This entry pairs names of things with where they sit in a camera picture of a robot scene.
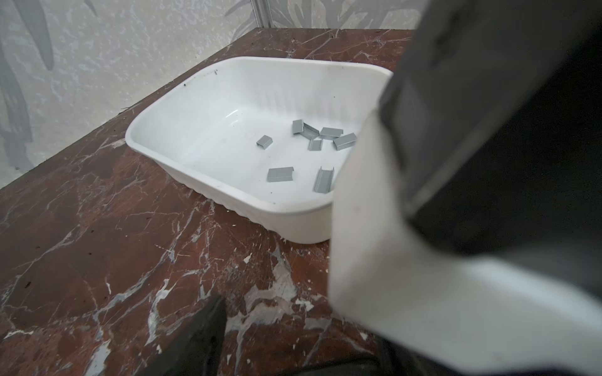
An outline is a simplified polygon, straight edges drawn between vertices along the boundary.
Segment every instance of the white plastic basin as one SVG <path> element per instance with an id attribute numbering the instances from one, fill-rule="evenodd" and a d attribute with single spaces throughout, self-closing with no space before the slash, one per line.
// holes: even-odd
<path id="1" fill-rule="evenodd" d="M 330 238 L 334 192 L 313 192 L 320 167 L 336 175 L 353 148 L 322 151 L 293 136 L 295 119 L 358 137 L 391 76 L 368 64 L 238 57 L 188 78 L 134 119 L 125 140 L 175 180 L 281 237 Z M 263 135 L 273 144 L 255 144 Z M 269 168 L 294 167 L 292 182 L 267 182 Z"/>

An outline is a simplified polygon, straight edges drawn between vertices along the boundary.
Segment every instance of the red marble table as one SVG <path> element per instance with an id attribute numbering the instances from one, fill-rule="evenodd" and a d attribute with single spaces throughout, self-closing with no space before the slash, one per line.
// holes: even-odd
<path id="1" fill-rule="evenodd" d="M 332 311 L 328 242 L 300 245 L 171 179 L 124 142 L 148 105 L 235 56 L 393 69 L 402 30 L 256 29 L 0 191 L 0 374 L 130 375 L 221 294 L 223 375 L 374 354 Z"/>

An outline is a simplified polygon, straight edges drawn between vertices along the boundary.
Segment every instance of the white blurry object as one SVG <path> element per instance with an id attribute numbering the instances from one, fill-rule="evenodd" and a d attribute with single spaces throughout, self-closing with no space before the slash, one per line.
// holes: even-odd
<path id="1" fill-rule="evenodd" d="M 314 192 L 315 172 L 339 171 L 349 150 L 308 151 L 293 120 L 358 134 L 391 72 L 357 63 L 238 57 L 208 66 L 134 119 L 128 146 L 175 180 L 283 238 L 330 238 L 333 192 Z M 263 150 L 256 141 L 270 135 Z M 293 181 L 268 183 L 270 168 L 294 167 Z"/>
<path id="2" fill-rule="evenodd" d="M 433 249 L 402 218 L 397 166 L 373 112 L 337 180 L 333 307 L 460 372 L 557 366 L 600 374 L 602 305 L 576 287 L 494 257 Z"/>

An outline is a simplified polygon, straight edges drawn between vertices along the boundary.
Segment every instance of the black object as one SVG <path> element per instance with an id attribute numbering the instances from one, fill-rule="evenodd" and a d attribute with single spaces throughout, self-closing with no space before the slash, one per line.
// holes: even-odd
<path id="1" fill-rule="evenodd" d="M 602 297 L 600 25 L 599 0 L 431 3 L 380 102 L 426 239 Z"/>
<path id="2" fill-rule="evenodd" d="M 226 331 L 226 303 L 212 298 L 173 342 L 137 376 L 215 376 Z"/>

